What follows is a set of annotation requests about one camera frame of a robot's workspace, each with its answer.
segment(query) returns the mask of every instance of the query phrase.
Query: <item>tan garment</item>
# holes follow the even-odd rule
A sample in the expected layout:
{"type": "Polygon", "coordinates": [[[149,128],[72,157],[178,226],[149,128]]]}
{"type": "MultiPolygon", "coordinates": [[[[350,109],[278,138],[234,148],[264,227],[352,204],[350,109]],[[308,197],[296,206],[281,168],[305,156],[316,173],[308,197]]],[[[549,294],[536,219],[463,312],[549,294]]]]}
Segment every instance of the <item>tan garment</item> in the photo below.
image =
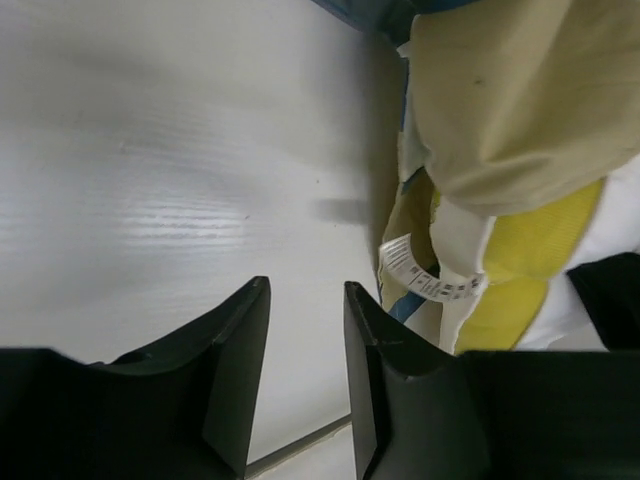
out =
{"type": "Polygon", "coordinates": [[[481,0],[423,15],[411,95],[436,188],[530,211],[640,151],[640,1],[481,0]]]}

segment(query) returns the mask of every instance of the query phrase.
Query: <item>clothing tag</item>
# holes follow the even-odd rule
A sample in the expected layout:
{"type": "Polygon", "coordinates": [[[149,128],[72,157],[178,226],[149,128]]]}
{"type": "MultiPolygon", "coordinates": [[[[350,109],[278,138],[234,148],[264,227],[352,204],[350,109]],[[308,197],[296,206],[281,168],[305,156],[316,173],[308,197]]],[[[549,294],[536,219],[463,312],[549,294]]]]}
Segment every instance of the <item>clothing tag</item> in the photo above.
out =
{"type": "Polygon", "coordinates": [[[479,295],[485,288],[482,273],[464,283],[443,282],[428,274],[411,252],[411,234],[396,238],[380,247],[382,264],[391,276],[416,295],[439,303],[448,303],[479,295]]]}

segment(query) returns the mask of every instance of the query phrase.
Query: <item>black cloth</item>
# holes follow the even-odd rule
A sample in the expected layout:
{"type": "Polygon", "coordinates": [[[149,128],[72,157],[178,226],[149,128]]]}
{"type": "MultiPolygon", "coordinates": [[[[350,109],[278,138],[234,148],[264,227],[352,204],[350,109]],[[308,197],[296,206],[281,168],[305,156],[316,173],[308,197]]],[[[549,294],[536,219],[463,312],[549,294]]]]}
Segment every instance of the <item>black cloth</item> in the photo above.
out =
{"type": "Polygon", "coordinates": [[[640,349],[640,255],[586,263],[568,275],[605,347],[640,349]]]}

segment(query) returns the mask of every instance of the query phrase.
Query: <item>care label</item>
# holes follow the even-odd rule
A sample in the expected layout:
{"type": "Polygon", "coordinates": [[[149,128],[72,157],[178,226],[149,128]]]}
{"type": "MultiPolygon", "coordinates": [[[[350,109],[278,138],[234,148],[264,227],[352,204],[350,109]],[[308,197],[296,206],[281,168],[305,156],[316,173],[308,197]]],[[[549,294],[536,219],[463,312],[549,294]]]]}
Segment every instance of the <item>care label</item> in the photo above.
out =
{"type": "Polygon", "coordinates": [[[427,273],[411,252],[411,234],[396,238],[380,247],[382,264],[402,285],[422,298],[439,303],[454,302],[479,295],[486,276],[473,275],[464,283],[448,283],[427,273]]]}

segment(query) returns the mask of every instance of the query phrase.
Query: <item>gray strip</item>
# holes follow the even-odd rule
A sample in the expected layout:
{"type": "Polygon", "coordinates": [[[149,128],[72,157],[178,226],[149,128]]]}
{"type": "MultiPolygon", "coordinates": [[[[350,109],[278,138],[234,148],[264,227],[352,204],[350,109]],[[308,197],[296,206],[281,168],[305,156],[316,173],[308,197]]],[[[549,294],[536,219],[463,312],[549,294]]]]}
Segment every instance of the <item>gray strip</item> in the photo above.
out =
{"type": "Polygon", "coordinates": [[[311,448],[325,438],[330,437],[338,430],[343,429],[350,423],[351,415],[347,415],[346,417],[342,417],[341,419],[336,420],[335,422],[332,422],[329,425],[326,425],[305,437],[302,437],[300,440],[296,440],[295,442],[290,443],[289,445],[286,445],[279,450],[276,450],[272,454],[267,455],[260,460],[256,460],[247,467],[246,478],[251,479],[262,475],[272,468],[277,467],[281,463],[286,462],[290,458],[295,457],[299,453],[302,453],[308,448],[311,448]]]}

